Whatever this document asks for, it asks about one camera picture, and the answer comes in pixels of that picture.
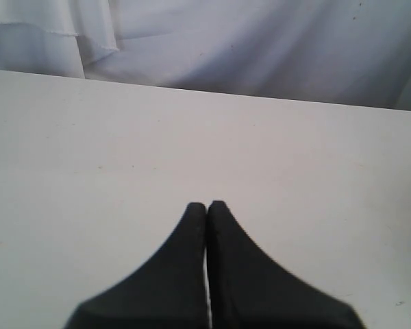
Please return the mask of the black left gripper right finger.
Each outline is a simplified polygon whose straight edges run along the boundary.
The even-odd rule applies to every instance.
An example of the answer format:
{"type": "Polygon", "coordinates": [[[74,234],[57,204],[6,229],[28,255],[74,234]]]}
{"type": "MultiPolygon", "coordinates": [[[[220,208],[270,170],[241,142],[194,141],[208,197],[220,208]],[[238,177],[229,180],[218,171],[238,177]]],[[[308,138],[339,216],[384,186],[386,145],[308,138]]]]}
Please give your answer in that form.
{"type": "Polygon", "coordinates": [[[350,305],[279,266],[223,201],[208,208],[206,259],[213,328],[363,328],[350,305]]]}

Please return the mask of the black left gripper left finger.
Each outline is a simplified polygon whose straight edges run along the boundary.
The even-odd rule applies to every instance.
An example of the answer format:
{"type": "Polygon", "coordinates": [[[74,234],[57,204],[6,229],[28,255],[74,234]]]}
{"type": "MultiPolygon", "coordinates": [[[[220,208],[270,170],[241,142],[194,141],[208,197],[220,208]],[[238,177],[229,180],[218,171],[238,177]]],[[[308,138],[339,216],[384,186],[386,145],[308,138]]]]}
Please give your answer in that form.
{"type": "Polygon", "coordinates": [[[133,274],[85,302],[66,328],[205,328],[206,207],[189,203],[174,231],[133,274]]]}

